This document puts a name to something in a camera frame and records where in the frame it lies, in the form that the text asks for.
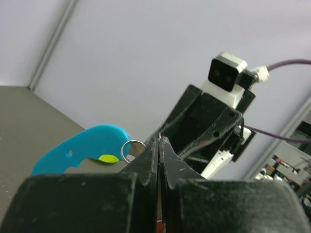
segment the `yellow-green button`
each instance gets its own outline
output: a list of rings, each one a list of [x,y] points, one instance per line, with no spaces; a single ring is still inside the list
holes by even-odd
[[[103,154],[102,156],[99,157],[98,159],[99,161],[105,162],[105,163],[116,163],[118,160],[118,158],[112,154]]]

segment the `metal key ring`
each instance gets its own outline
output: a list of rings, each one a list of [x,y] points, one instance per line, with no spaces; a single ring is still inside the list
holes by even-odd
[[[139,144],[141,144],[141,145],[143,145],[143,146],[146,146],[144,143],[142,143],[142,142],[140,142],[140,141],[137,141],[137,140],[129,140],[129,141],[125,142],[125,143],[123,144],[123,146],[121,147],[121,157],[122,157],[123,161],[124,161],[126,164],[129,164],[130,161],[128,161],[127,158],[124,156],[124,154],[123,154],[123,149],[124,149],[124,147],[125,147],[127,144],[130,144],[130,143],[139,143]]]

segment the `cable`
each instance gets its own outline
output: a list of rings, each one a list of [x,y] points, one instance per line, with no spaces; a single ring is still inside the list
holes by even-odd
[[[311,144],[311,139],[295,139],[295,138],[283,137],[283,136],[280,136],[280,135],[277,135],[277,134],[266,132],[264,130],[256,129],[256,128],[251,127],[251,126],[244,125],[244,127],[249,129],[249,130],[251,130],[251,131],[255,131],[255,132],[258,132],[258,133],[270,136],[270,137],[281,139],[281,140],[285,140],[285,141],[289,141],[289,142],[298,142],[298,143],[308,143],[308,144]]]
[[[297,64],[311,65],[311,60],[308,60],[308,59],[284,60],[284,61],[280,61],[280,62],[277,62],[277,63],[274,63],[274,64],[267,66],[267,70],[271,71],[271,70],[275,70],[275,69],[280,68],[280,67],[284,67],[284,66],[288,66],[288,65],[297,65]],[[285,141],[289,141],[289,142],[311,144],[311,139],[295,139],[295,138],[283,137],[283,136],[280,136],[277,134],[266,132],[264,130],[256,129],[256,128],[251,127],[251,126],[244,125],[244,127],[249,129],[249,130],[252,130],[252,131],[255,131],[255,132],[270,136],[270,137],[278,138],[281,140],[285,140]]]
[[[284,66],[288,66],[288,65],[311,65],[311,60],[308,59],[291,59],[291,60],[285,60],[285,61],[281,61],[281,62],[277,62],[274,63],[272,65],[267,66],[268,71],[280,68],[280,67],[284,67]]]

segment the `white wall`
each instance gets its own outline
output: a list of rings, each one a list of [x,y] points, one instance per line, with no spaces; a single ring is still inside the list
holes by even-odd
[[[0,85],[26,85],[64,0],[0,0]]]
[[[137,140],[161,125],[222,51],[250,67],[311,58],[311,2],[81,1],[35,91],[84,127],[116,124]],[[248,125],[278,133],[310,95],[311,67],[276,70],[254,88]],[[238,179],[272,142],[258,135],[216,179]]]

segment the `table surface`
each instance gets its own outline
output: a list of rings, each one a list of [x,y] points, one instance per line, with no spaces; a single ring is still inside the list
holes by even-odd
[[[36,161],[82,130],[27,88],[0,86],[0,222]],[[84,160],[66,172],[118,172],[123,167],[124,162]]]

